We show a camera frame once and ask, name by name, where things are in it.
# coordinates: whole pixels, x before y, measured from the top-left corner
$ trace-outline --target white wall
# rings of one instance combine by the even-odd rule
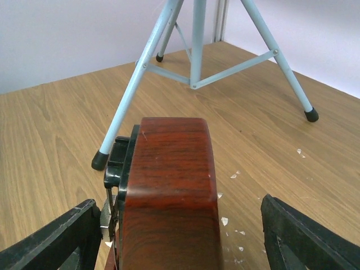
[[[359,0],[254,0],[291,68],[360,98]],[[229,0],[224,40],[267,50],[240,0]]]
[[[178,23],[188,45],[193,1]],[[140,57],[164,0],[0,0],[0,93],[36,86]],[[205,43],[213,37],[208,1]],[[183,50],[174,31],[167,52]]]

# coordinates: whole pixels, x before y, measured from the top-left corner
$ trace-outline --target wooden table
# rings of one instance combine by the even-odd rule
[[[252,57],[224,42],[204,48],[204,77]],[[184,51],[159,64],[188,74]],[[91,160],[134,64],[0,96],[0,249],[69,210],[106,197]],[[360,101],[298,75],[320,114],[306,121],[272,62],[199,91],[147,73],[120,130],[144,116],[204,118],[215,157],[226,269],[268,269],[261,199],[277,196],[360,245]],[[97,269],[109,248],[101,245]]]

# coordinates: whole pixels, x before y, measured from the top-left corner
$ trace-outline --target light blue tripod stand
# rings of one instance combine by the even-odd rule
[[[266,26],[266,23],[261,17],[253,0],[241,0],[241,2],[244,5],[245,9],[247,10],[248,14],[250,15],[250,18],[255,24],[260,35],[264,39],[267,47],[269,48],[268,52],[264,53],[263,55],[257,56],[253,59],[247,60],[239,65],[231,67],[218,74],[215,74],[213,76],[201,80],[200,75],[201,75],[201,60],[203,56],[203,37],[204,37],[206,0],[194,0],[191,54],[189,50],[186,49],[186,52],[191,62],[190,78],[178,75],[174,72],[150,64],[149,63],[150,59],[154,55],[155,48],[158,45],[160,38],[163,32],[165,31],[167,25],[168,28],[165,32],[163,44],[161,46],[160,52],[156,56],[156,60],[158,62],[161,62],[164,58],[164,52],[174,28],[178,29],[182,39],[184,40],[181,30],[176,23],[183,2],[184,0],[167,0],[154,26],[154,29],[152,30],[150,38],[148,39],[145,45],[145,49],[143,50],[139,60],[136,62],[135,71],[125,90],[124,96],[121,99],[119,107],[111,122],[110,128],[106,133],[105,139],[102,142],[101,148],[97,151],[97,153],[95,154],[92,160],[93,169],[95,170],[104,169],[107,159],[109,157],[111,147],[120,129],[121,123],[129,108],[129,105],[136,92],[136,89],[138,88],[140,81],[146,71],[157,73],[164,77],[174,79],[182,83],[186,83],[190,86],[191,89],[199,89],[200,87],[216,82],[222,78],[235,74],[241,70],[247,69],[251,66],[254,66],[256,64],[259,64],[274,57],[280,69],[284,73],[287,81],[289,82],[295,94],[297,95],[300,103],[303,105],[304,112],[308,121],[315,122],[319,119],[316,110],[310,104],[302,87],[300,86],[293,71],[290,69],[285,57],[283,56],[279,46],[277,45],[274,37],[272,36],[271,32]]]

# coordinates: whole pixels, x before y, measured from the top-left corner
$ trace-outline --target reddish-brown wooden object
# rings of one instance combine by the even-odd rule
[[[143,118],[130,168],[120,269],[223,269],[206,121]],[[110,250],[105,269],[114,269]]]

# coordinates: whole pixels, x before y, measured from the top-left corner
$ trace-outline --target tripod leg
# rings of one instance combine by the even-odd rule
[[[195,0],[193,3],[192,48],[190,87],[196,89],[201,79],[201,62],[203,59],[203,41],[205,26],[206,0]]]
[[[178,1],[177,5],[175,7],[175,10],[173,11],[173,13],[171,15],[168,30],[165,32],[165,37],[164,37],[163,43],[161,45],[160,51],[156,55],[157,62],[162,62],[164,59],[164,53],[167,48],[168,42],[170,40],[170,36],[174,30],[174,26],[175,26],[176,20],[178,19],[183,2],[184,2],[184,0]]]
[[[314,109],[314,107],[310,104],[304,90],[302,89],[301,85],[299,84],[297,78],[295,77],[293,71],[289,67],[284,55],[282,54],[278,44],[276,43],[273,35],[271,34],[270,30],[268,29],[264,19],[262,18],[258,8],[256,7],[253,0],[241,0],[242,4],[244,5],[246,11],[248,12],[251,20],[255,24],[257,30],[259,31],[260,35],[264,39],[267,47],[269,50],[276,50],[277,55],[274,56],[275,61],[279,65],[280,69],[284,73],[287,81],[291,85],[292,89],[294,90],[296,96],[298,97],[299,101],[303,105],[305,115],[309,122],[315,122],[319,119],[319,115]]]
[[[130,82],[125,90],[125,93],[121,99],[118,109],[116,110],[115,116],[112,119],[110,128],[106,133],[106,136],[102,142],[100,150],[95,154],[91,167],[95,170],[103,170],[107,158],[109,157],[110,149],[113,145],[115,137],[120,129],[121,123],[125,117],[125,114],[130,106],[131,100],[136,92],[137,87],[140,84],[140,81],[146,71],[147,64],[152,58],[155,48],[158,45],[158,42],[163,34],[165,27],[170,19],[171,14],[173,13],[175,7],[177,6],[180,0],[167,0],[165,7],[163,8],[155,26],[152,30],[149,40],[145,45],[145,49],[142,52],[142,55],[138,61],[138,64],[135,67],[135,71],[130,79]]]

